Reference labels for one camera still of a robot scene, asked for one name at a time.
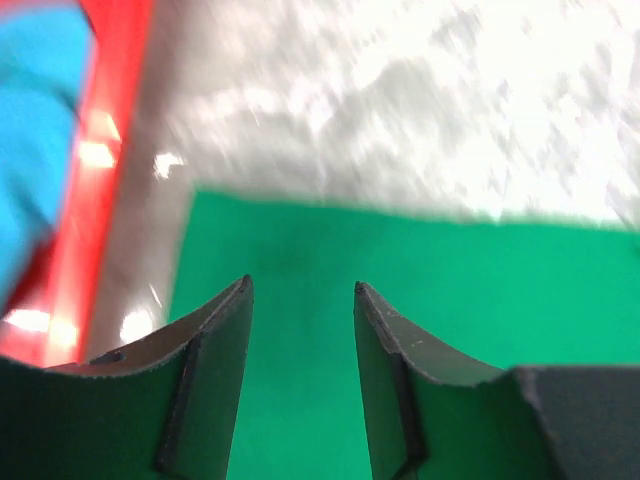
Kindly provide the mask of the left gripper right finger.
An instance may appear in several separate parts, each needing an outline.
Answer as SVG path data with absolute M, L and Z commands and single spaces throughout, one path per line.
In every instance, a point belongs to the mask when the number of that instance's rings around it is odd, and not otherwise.
M 639 370 L 502 370 L 399 314 L 369 284 L 354 329 L 377 479 L 635 479 Z

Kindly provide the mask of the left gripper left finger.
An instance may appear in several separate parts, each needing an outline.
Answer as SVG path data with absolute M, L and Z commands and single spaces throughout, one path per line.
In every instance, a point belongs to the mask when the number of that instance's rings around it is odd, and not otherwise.
M 251 331 L 242 277 L 85 364 L 1 361 L 5 479 L 222 479 Z

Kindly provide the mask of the green t shirt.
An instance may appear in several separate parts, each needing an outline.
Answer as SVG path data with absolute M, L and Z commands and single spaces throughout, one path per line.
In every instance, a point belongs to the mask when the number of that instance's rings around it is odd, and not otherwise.
M 232 479 L 370 477 L 353 320 L 360 281 L 497 367 L 639 359 L 635 232 L 462 225 L 198 192 L 172 316 L 244 275 L 254 314 Z

